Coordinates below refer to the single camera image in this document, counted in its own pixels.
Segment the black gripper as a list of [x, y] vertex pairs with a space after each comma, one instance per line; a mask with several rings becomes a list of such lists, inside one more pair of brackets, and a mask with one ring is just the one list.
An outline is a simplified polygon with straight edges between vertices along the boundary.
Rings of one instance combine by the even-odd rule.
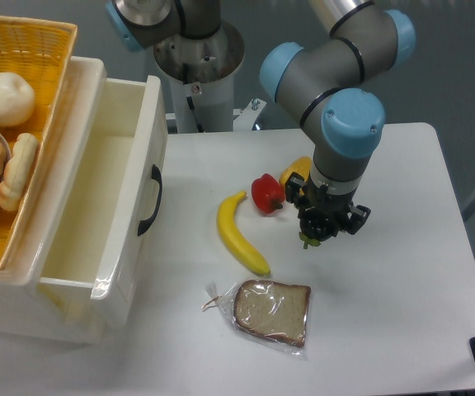
[[303, 176], [292, 172], [285, 183], [285, 199], [299, 209], [299, 219], [305, 211], [315, 210], [323, 213], [337, 227], [355, 235], [368, 220], [371, 209], [363, 205], [352, 205], [354, 192], [344, 195], [330, 195], [325, 187], [317, 189], [308, 184]]

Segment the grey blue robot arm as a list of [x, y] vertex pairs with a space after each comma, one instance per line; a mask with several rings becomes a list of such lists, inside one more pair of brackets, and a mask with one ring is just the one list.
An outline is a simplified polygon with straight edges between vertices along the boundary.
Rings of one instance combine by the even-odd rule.
[[[325, 241], [357, 233], [369, 209], [353, 197], [385, 124], [380, 100], [361, 83], [407, 60], [416, 46], [411, 20], [372, 1], [315, 1], [329, 41], [307, 51], [275, 47], [259, 79], [314, 144], [308, 177], [292, 174], [285, 189], [301, 233]], [[125, 46], [151, 49], [172, 90], [181, 133], [227, 131], [233, 125], [233, 77], [244, 41], [217, 1], [109, 1], [106, 11]]]

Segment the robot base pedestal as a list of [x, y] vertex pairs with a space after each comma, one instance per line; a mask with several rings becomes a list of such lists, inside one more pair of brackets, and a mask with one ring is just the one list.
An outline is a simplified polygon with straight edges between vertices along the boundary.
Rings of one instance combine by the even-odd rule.
[[178, 134], [259, 130], [266, 102], [257, 97], [234, 107], [234, 78], [242, 66], [244, 41], [223, 21], [207, 38], [174, 35], [153, 47], [167, 78]]

